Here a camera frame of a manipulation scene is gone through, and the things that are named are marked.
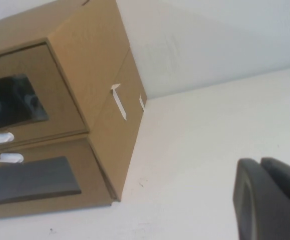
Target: white tape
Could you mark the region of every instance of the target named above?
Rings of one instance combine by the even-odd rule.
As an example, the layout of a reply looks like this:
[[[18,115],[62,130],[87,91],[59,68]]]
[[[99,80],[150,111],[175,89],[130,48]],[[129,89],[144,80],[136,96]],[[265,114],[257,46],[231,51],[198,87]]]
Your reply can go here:
[[[0,163],[19,164],[24,161],[24,156],[20,153],[2,153],[0,154]]]
[[[143,108],[143,111],[145,111],[145,105],[144,105],[143,100],[141,99],[141,94],[139,94],[139,102],[140,102],[141,107]]]
[[[117,92],[116,92],[116,88],[120,86],[120,83],[119,84],[114,84],[111,86],[111,90],[113,91],[113,96],[114,96],[114,99],[116,101],[116,104],[121,112],[121,115],[123,116],[124,120],[127,120],[127,114],[126,114],[126,111],[124,110],[124,107],[123,105],[121,104],[121,101],[117,95]]]
[[[15,139],[15,136],[11,132],[0,133],[0,144],[12,142],[14,139]]]

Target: cardboard drawer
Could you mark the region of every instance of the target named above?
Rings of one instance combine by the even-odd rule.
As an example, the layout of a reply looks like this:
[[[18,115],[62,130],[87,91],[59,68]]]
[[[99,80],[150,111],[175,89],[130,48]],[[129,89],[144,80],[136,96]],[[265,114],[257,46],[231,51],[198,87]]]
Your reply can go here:
[[[0,162],[0,218],[112,202],[84,134],[3,152],[22,154],[24,161]]]
[[[126,120],[111,93],[89,136],[94,152],[120,200],[143,115],[140,96],[144,104],[147,100],[130,50],[115,83],[120,84],[115,91],[126,112]]]
[[[0,133],[10,144],[86,132],[45,44],[0,56]]]

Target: brown cardboard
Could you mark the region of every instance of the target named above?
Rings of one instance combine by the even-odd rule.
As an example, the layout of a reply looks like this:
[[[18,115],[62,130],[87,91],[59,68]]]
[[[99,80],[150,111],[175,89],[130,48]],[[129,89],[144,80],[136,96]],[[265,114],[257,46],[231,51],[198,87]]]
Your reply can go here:
[[[117,88],[117,94],[126,111],[127,120],[123,119],[110,94],[89,138],[100,165],[120,200],[143,114],[139,94],[144,104],[147,100],[131,51],[128,52],[115,83],[121,84]]]
[[[0,78],[15,73],[26,73],[49,120],[0,129],[0,132],[11,132],[15,135],[13,145],[49,136],[61,137],[87,132],[46,45],[0,57]]]
[[[0,20],[0,55],[45,43],[85,1],[54,1]]]
[[[67,157],[82,193],[2,204],[0,205],[0,218],[105,206],[112,203],[85,134],[0,151],[0,153],[10,152],[22,154],[25,162],[60,156]]]
[[[0,154],[22,153],[25,162],[68,156],[84,189],[3,204],[0,217],[120,201],[143,114],[139,97],[144,104],[147,97],[115,0],[59,0],[0,21],[0,78],[14,74],[29,77],[50,120],[1,128],[15,140],[0,144]]]
[[[59,0],[1,20],[0,78],[28,75],[56,121],[0,129],[15,135],[0,149],[92,130],[128,49],[115,0]]]

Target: white plastic handle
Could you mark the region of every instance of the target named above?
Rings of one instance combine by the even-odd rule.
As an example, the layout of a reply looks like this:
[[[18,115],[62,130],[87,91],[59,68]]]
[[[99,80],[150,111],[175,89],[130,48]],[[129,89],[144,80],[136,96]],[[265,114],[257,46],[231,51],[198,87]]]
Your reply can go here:
[[[24,156],[20,153],[2,153],[0,154],[0,163],[19,164],[24,161]]]
[[[0,133],[0,144],[12,142],[14,139],[15,139],[15,136],[11,132]]]

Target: cardboard box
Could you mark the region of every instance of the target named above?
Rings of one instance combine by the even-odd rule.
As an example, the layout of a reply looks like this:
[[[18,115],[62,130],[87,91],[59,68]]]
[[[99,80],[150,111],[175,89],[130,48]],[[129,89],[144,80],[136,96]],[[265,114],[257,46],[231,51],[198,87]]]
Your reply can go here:
[[[147,97],[115,0],[1,20],[1,91],[0,218],[121,200]]]
[[[59,0],[0,20],[0,80],[29,80],[48,115],[0,127],[15,136],[8,145],[92,130],[128,50],[114,0]]]

